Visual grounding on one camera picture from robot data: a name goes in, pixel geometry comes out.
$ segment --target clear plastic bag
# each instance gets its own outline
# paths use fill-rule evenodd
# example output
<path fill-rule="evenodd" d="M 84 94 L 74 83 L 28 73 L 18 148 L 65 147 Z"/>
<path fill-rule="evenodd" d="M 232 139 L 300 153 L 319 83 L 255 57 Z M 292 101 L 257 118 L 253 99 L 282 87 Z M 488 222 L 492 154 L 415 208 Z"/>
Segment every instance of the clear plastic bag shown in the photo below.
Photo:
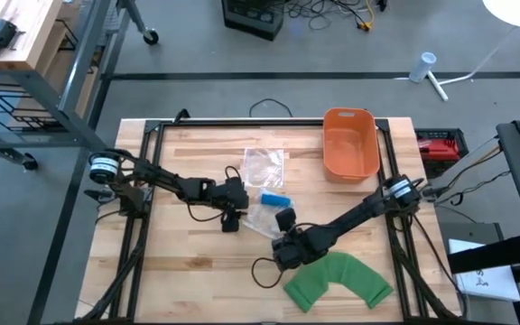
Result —
<path fill-rule="evenodd" d="M 242 218 L 242 224 L 271 239 L 280 238 L 282 233 L 276 221 L 276 213 L 286 208 L 293 208 L 294 202 L 291 201 L 290 207 L 275 207 L 261 204 L 263 193 L 275 194 L 269 190 L 260 189 L 250 200 L 251 204 L 248 208 L 248 214 Z"/>
<path fill-rule="evenodd" d="M 247 186 L 281 188 L 284 185 L 284 150 L 246 148 L 243 169 Z"/>

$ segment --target butcher block tabletop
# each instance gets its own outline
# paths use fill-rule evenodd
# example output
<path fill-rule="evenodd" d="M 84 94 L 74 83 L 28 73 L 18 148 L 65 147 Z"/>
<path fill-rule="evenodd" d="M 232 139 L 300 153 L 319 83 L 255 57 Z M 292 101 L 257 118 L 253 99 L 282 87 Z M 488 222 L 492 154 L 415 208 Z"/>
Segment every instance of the butcher block tabletop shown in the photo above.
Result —
<path fill-rule="evenodd" d="M 0 0 L 0 19 L 24 34 L 12 49 L 0 51 L 0 70 L 34 70 L 58 17 L 62 0 Z"/>
<path fill-rule="evenodd" d="M 411 119 L 398 117 L 388 118 L 388 121 L 400 173 L 411 179 L 425 177 Z M 116 147 L 137 156 L 144 123 L 143 119 L 123 120 Z M 378 133 L 378 136 L 386 174 L 390 175 L 384 139 L 382 134 Z M 283 150 L 283 187 L 273 191 L 293 200 L 297 222 L 329 222 L 356 206 L 379 185 L 376 176 L 359 184 L 326 181 L 322 167 L 322 131 L 317 126 L 169 127 L 163 137 L 160 164 L 182 177 L 208 177 L 222 183 L 226 166 L 240 169 L 246 148 Z M 257 189 L 247 190 L 250 204 L 258 204 Z M 116 203 L 110 204 L 100 214 L 117 209 Z M 192 210 L 199 218 L 218 213 L 204 207 Z M 448 266 L 433 205 L 421 203 L 417 216 Z M 136 222 L 135 230 L 139 229 L 139 221 Z M 124 228 L 125 218 L 118 215 L 103 218 L 97 224 L 76 317 L 91 309 L 116 276 Z M 412 231 L 422 277 L 442 302 L 459 314 L 453 286 L 419 228 L 413 226 Z M 348 232 L 332 250 L 352 254 L 381 274 L 395 291 L 370 310 L 354 293 L 340 284 L 331 283 L 329 290 L 304 313 L 283 290 L 295 270 L 286 271 L 282 281 L 272 289 L 263 289 L 252 279 L 252 263 L 258 257 L 272 256 L 269 238 L 243 225 L 236 233 L 222 233 L 217 219 L 196 222 L 190 218 L 185 203 L 170 192 L 156 189 L 135 321 L 361 322 L 403 319 L 384 217 L 370 219 Z M 273 282 L 279 274 L 273 264 L 262 262 L 256 266 L 255 273 L 261 283 Z M 128 276 L 120 308 L 123 313 L 130 282 L 131 276 Z M 411 284 L 408 276 L 406 282 Z M 411 285 L 408 285 L 408 294 L 411 310 L 418 314 Z"/>

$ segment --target orange plastic basket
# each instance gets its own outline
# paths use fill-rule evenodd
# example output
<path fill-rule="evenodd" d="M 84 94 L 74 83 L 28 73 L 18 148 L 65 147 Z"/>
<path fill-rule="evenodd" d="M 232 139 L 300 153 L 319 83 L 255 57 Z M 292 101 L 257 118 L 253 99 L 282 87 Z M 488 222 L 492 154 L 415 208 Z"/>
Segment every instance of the orange plastic basket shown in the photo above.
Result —
<path fill-rule="evenodd" d="M 324 115 L 327 180 L 357 182 L 380 168 L 375 118 L 365 109 L 336 107 Z"/>

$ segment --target green fabric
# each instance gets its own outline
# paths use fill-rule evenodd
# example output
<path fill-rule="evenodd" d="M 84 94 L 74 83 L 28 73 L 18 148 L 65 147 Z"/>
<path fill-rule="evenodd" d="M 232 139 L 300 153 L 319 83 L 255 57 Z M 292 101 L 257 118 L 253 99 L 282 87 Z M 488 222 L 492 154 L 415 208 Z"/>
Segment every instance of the green fabric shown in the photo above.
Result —
<path fill-rule="evenodd" d="M 329 283 L 343 284 L 370 309 L 393 291 L 380 274 L 354 256 L 340 252 L 329 252 L 320 260 L 305 265 L 284 290 L 302 311 L 307 312 L 329 289 Z"/>

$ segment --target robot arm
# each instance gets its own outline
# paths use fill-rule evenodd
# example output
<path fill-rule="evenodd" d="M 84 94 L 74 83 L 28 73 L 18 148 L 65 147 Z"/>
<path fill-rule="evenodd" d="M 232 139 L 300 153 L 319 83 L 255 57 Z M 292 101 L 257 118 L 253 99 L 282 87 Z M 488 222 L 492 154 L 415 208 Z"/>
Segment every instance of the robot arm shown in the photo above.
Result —
<path fill-rule="evenodd" d="M 134 163 L 131 174 L 121 173 L 122 160 Z M 222 230 L 225 232 L 238 230 L 238 219 L 242 212 L 237 210 L 248 208 L 248 195 L 239 174 L 228 176 L 228 169 L 233 167 L 226 168 L 226 182 L 218 185 L 208 178 L 182 178 L 147 160 L 137 159 L 125 150 L 94 153 L 89 157 L 89 163 L 89 178 L 98 184 L 108 185 L 121 199 L 121 204 L 128 207 L 125 210 L 141 211 L 144 205 L 144 192 L 133 187 L 131 181 L 143 181 L 168 190 L 188 205 L 224 211 L 226 217 L 222 219 Z"/>
<path fill-rule="evenodd" d="M 320 259 L 340 236 L 371 218 L 393 211 L 408 214 L 418 210 L 421 195 L 406 175 L 395 176 L 383 185 L 388 189 L 388 195 L 382 195 L 381 186 L 355 208 L 326 225 L 295 224 L 293 209 L 278 213 L 278 227 L 285 232 L 282 238 L 272 241 L 273 258 L 278 269 L 283 272 Z M 300 229 L 300 226 L 307 225 L 311 227 Z"/>

